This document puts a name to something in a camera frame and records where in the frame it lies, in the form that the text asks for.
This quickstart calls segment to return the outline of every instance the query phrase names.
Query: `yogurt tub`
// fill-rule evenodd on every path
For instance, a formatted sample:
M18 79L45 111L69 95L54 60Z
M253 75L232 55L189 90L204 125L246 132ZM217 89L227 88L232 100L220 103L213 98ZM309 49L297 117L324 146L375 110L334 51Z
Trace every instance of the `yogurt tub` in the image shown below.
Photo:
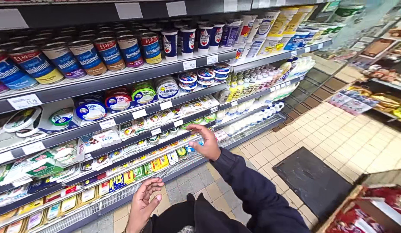
M215 71L209 68L200 68L196 74L198 75L198 81L201 82L213 82L215 77Z

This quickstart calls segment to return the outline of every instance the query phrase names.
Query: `black floor mat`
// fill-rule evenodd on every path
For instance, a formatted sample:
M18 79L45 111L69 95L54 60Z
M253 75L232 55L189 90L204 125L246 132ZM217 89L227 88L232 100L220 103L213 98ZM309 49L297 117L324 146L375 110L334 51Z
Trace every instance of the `black floor mat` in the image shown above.
M304 147L273 170L320 221L326 220L351 192L353 185Z

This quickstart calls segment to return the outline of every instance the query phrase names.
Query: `price tag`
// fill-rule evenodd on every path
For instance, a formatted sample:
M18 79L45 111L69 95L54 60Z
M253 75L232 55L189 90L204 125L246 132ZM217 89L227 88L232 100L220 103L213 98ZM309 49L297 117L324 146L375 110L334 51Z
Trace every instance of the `price tag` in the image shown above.
M36 94L28 94L20 97L9 98L8 102L16 110L25 109L42 104L42 102L39 100Z
M135 111L135 112L132 112L131 114L133 115L134 119L137 119L137 118L140 118L140 117L144 117L144 116L147 115L146 109Z
M0 164L15 159L12 152L6 151L0 154Z
M190 69L196 69L196 60L183 62L183 70L190 70Z
M153 129L153 130L151 131L152 136L158 135L158 134L160 134L161 132L162 132L162 130L161 130L160 128Z
M218 106L215 106L215 107L213 107L213 108L210 109L210 112L211 112L211 113L213 113L213 112L215 112L215 111L218 111Z
M29 155L38 151L45 150L45 146L41 141L22 146L22 150L24 151L25 155Z
M213 63L217 63L218 62L218 55L212 55L212 56L207 56L206 57L206 63L209 64L213 64Z
M178 127L179 125L183 125L183 120L178 120L173 122L173 125L175 125L175 127Z
M107 120L107 121L100 122L101 129L107 129L107 128L110 128L110 127L115 126L115 125L117 125L117 124L115 123L114 119L110 119L110 120Z
M162 109L162 110L165 110L167 108L172 108L172 107L173 107L173 105L172 105L172 101L171 100L160 104L160 109Z

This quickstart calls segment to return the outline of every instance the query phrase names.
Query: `beige floor tile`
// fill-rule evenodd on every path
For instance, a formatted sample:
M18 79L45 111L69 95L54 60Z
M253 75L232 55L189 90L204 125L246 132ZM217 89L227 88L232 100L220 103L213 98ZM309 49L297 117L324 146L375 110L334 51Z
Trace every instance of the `beige floor tile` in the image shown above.
M275 144L268 146L267 149L274 155L274 156L279 156L282 154L282 152L280 151L280 149L278 149L278 147L276 147Z
M267 146L264 146L259 140L253 142L252 145L254 145L255 148L256 148L258 151L262 151L262 150L264 150L265 148L267 148Z
M114 222L114 233L121 233L125 229L128 221L128 216L124 216L123 218Z
M224 196L220 196L218 199L214 200L213 205L217 210L223 211L224 213L229 213L232 210L225 201Z
M218 185L215 182L208 185L206 187L206 190L208 191L208 195L212 201L214 201L214 200L218 199L220 196L222 196L222 193L219 190Z
M264 150L261 151L261 154L268 160L271 161L273 160L276 156L271 153L271 151L268 148L265 148Z

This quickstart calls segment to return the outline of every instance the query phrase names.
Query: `supermarket shelf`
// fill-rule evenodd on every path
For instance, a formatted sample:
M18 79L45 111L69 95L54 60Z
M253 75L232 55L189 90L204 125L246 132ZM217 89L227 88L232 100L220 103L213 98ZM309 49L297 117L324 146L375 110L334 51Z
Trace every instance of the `supermarket shelf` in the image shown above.
M245 58L244 60L238 61L235 64L229 64L228 62L227 63L228 63L228 65L232 66L232 68L234 69L234 72L237 73L237 72L246 71L246 70L258 67L258 66L263 66L263 65L266 65L269 63L287 59L292 56L297 56L297 55L300 55L303 53L318 50L323 47L329 46L332 43L333 43L332 40L328 40L328 41L325 41L322 43L312 44L310 46L307 46L307 47L304 47L301 49L297 49L297 50L293 50L293 51L283 50L278 53L271 54L271 56L268 56L268 57L256 56L254 58Z
M100 17L101 14L93 14L96 17ZM184 61L196 60L196 66L202 67L208 65L208 56L217 55L218 62L227 61L234 59L236 51L234 49L219 49L217 52L210 52L206 55L199 55L198 52L194 52L193 58L183 59L180 55L178 61L167 62L162 61L156 65L144 64L142 67L131 69L125 68L122 71L110 72L101 76L91 77L86 76L79 80L68 80L64 79L61 82L51 85L38 85L36 87L29 88L22 91L7 91L0 94L0 114L14 111L15 108L9 103L10 98L23 98L29 94L35 94L38 99L44 103L50 103L61 99L67 99L75 96L80 96L87 93L92 93L100 90L110 89L112 87L119 87L135 82L140 82L155 77L161 77L177 72L182 72Z
M81 126L78 128L63 131L61 133L48 135L42 139L33 140L28 143L24 143L21 145L17 145L14 147L10 147L10 148L1 150L0 151L0 163L4 163L7 161L11 161L15 158L26 156L25 152L22 150L23 146L29 146L29 145L33 145L35 143L42 143L45 148L49 148L49 147L61 144L63 142L69 141L69 140L77 139L83 135L91 134L96 131L102 130L100 123L105 122L107 120L113 119L116 124L121 124L121 123L124 123L124 122L134 119L133 116L136 112L141 113L141 111L144 110L145 114L143 114L143 115L148 115L148 114L155 113L160 110L169 108L171 106L176 106L178 104L185 103L188 100L200 98L200 97L215 93L217 91L225 89L225 87L226 87L226 84L224 84L224 83L218 84L218 85L208 87L208 88L196 91L196 92L192 92L192 93L188 93L188 94L179 96L177 98L173 98L172 100L169 100L169 101L162 101L162 102L158 102L156 104L148 105L147 107L138 108L133 112L123 111L118 114L113 114L113 117L107 117L106 119L96 121L91 124L87 124L87 125L84 125L84 126Z
M265 94L271 93L271 92L273 92L273 91L275 91L275 90L278 90L278 89L280 89L281 87L285 87L285 86L291 85L291 84L293 84L293 83L299 82L299 81L301 81L301 80L303 80L303 79L304 79L304 76L297 77L297 78L292 79L292 80L289 80L289 81L287 81L287 82L278 83L277 85L274 85L273 87L268 88L268 89L266 89L266 90L264 90L264 91L260 91L260 92L258 92L258 93L255 93L255 94L246 96L246 97L244 97L244 98L240 98L240 99L238 99L238 100L235 100L235 101L232 101L232 102L229 102L229 103L226 103L226 104L221 104L221 106L219 107L219 110L224 110L224 109L230 108L230 107L232 107L232 106L238 105L238 104L240 104L240 103L243 103L243 102L245 102L245 101L248 101L248 100L250 100L250 99L255 99L255 98L257 98L257 97L260 97L260 96L263 96L263 95L265 95Z
M385 82L385 81L379 80L379 79L377 79L377 78L372 78L370 81L377 82L377 83L386 85L386 86L388 86L388 87L392 87L392 88L401 90L401 86L392 84L392 83L390 83L390 82Z

